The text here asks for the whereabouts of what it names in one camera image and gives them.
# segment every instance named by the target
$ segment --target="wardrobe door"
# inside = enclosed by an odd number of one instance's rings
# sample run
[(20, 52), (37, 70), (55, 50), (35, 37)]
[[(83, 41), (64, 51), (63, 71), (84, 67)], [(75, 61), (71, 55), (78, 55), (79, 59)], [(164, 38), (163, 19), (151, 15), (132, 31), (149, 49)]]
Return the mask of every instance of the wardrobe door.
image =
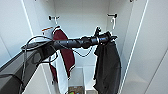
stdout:
[[(165, 64), (164, 58), (166, 59), (165, 54), (168, 48), (167, 4), (167, 0), (147, 0), (145, 3), (121, 94), (160, 94), (156, 92), (164, 88), (165, 84), (162, 86), (161, 83), (167, 83), (165, 79), (159, 80), (161, 76), (164, 76), (162, 64)], [(153, 85), (156, 83), (161, 87), (154, 89)]]

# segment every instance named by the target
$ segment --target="dark red garment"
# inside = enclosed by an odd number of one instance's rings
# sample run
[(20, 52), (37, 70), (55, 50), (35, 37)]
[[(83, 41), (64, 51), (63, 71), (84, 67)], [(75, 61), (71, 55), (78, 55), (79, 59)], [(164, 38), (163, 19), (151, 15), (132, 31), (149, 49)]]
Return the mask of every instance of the dark red garment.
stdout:
[[(53, 39), (54, 40), (66, 40), (66, 39), (68, 39), (68, 37), (65, 35), (65, 33), (61, 29), (59, 29), (59, 30), (56, 30), (54, 32)], [(63, 61), (64, 61), (67, 76), (69, 78), (70, 77), (70, 71), (74, 67), (74, 64), (75, 64), (75, 58), (74, 58), (73, 51), (69, 50), (69, 49), (61, 49), (60, 53), (61, 53)], [(57, 80), (57, 74), (56, 74), (55, 67), (53, 67), (50, 64), (50, 68), (51, 68), (51, 72), (54, 76), (54, 79)]]

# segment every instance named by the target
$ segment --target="wardrobe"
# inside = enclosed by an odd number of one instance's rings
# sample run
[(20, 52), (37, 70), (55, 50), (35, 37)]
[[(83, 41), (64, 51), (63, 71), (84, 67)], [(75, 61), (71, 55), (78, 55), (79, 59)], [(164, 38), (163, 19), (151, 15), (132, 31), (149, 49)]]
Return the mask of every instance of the wardrobe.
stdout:
[[(52, 38), (60, 26), (69, 39), (110, 31), (121, 60), (118, 94), (168, 93), (167, 0), (0, 0), (0, 67), (21, 51), (31, 37)], [(95, 91), (96, 56), (74, 53), (69, 86)], [(87, 54), (89, 49), (75, 49)], [(23, 94), (59, 94), (48, 64), (40, 64)]]

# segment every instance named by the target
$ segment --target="hanger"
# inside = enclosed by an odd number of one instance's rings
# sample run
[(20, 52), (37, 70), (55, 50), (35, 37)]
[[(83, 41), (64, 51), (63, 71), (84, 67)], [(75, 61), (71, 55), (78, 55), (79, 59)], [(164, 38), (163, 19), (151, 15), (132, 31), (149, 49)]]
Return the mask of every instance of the hanger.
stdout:
[(56, 27), (55, 27), (55, 29), (53, 30), (53, 34), (57, 31), (57, 30), (60, 30), (60, 26), (58, 25), (58, 19), (60, 18), (60, 16), (57, 16), (57, 17), (51, 17), (51, 16), (49, 16), (49, 20), (51, 20), (51, 19), (54, 19), (55, 20), (55, 24), (56, 24)]

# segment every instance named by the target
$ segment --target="black coat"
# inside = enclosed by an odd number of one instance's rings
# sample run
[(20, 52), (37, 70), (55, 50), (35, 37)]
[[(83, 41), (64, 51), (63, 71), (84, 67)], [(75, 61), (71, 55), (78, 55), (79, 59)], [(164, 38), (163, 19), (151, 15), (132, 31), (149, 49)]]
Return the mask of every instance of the black coat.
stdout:
[(99, 94), (117, 94), (121, 78), (121, 63), (115, 42), (98, 45), (94, 88)]

